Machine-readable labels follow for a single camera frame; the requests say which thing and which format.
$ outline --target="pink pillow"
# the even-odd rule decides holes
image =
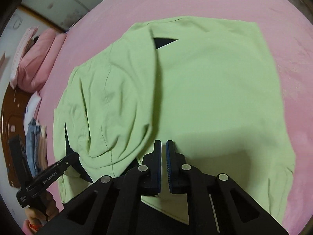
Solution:
[[[19,63],[18,87],[25,92],[40,91],[46,83],[66,35],[48,28],[40,34]]]
[[[13,58],[12,71],[11,71],[11,77],[10,77],[10,85],[13,89],[15,89],[18,83],[18,65],[20,64],[26,52],[26,48],[28,47],[30,40],[36,34],[37,30],[38,30],[38,27],[28,28],[26,32],[24,33],[20,43],[18,44],[18,47],[16,49],[16,52]]]

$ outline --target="blue denim clothing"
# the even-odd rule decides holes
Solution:
[[[26,134],[26,156],[28,166],[33,177],[35,177],[40,171],[37,166],[37,151],[40,131],[41,126],[36,125],[36,120],[33,118],[28,124],[28,131]]]

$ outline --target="bed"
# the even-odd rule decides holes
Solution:
[[[313,26],[287,0],[104,0],[82,18],[68,33],[49,78],[40,91],[42,101],[38,120],[47,126],[48,164],[55,162],[53,154],[53,117],[60,97],[74,67],[81,65],[112,42],[119,39],[135,22],[144,22],[180,15],[244,20],[257,22],[275,59],[281,80],[285,121],[292,147],[296,153],[296,168],[288,196],[283,226],[290,235],[299,234],[313,214]],[[15,124],[22,124],[23,107],[29,95],[10,92],[3,104],[3,142],[8,137],[12,105],[19,105]],[[15,95],[16,102],[9,103]],[[58,186],[52,192],[61,210]]]

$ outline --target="finger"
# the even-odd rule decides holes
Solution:
[[[46,193],[46,198],[47,198],[48,201],[52,201],[52,200],[53,200],[53,195],[52,195],[52,193],[51,193],[51,192],[47,192],[47,193]]]
[[[47,215],[50,216],[52,213],[54,213],[55,209],[57,209],[57,203],[55,202],[55,200],[52,200],[49,202],[47,206],[46,210]]]
[[[25,214],[32,225],[40,225],[40,220],[46,220],[45,215],[35,208],[25,209]]]
[[[59,209],[55,208],[54,212],[48,217],[48,221],[50,221],[52,218],[54,218],[59,213],[60,213]]]

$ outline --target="light green garment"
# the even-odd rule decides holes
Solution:
[[[155,50],[154,37],[178,39]],[[275,63],[255,23],[177,17],[137,23],[71,74],[54,113],[54,153],[69,143],[93,181],[119,176],[153,142],[171,139],[202,172],[226,173],[282,221],[295,155]],[[185,195],[142,201],[188,222]],[[84,188],[59,180],[67,202]]]

